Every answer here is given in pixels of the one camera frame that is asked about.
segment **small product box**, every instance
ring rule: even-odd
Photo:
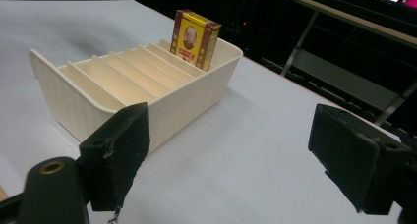
[[[208,71],[220,28],[190,10],[177,10],[170,52]]]

